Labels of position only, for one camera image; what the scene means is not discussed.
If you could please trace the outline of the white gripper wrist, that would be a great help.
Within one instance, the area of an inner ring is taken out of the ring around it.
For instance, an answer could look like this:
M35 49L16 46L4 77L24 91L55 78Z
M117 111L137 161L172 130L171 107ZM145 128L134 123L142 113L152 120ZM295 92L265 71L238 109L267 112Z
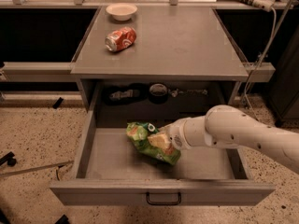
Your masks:
M162 150L169 149L171 143L179 150L204 147L206 145L205 118L178 119L166 126L166 133L151 134L148 137L149 143Z

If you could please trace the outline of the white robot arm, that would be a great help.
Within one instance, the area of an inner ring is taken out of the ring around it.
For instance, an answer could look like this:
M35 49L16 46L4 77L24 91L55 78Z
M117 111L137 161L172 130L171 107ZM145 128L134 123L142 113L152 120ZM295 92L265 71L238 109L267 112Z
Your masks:
M265 125L229 105L216 105L204 116L178 119L148 140L155 147L178 150L248 147L299 173L298 133Z

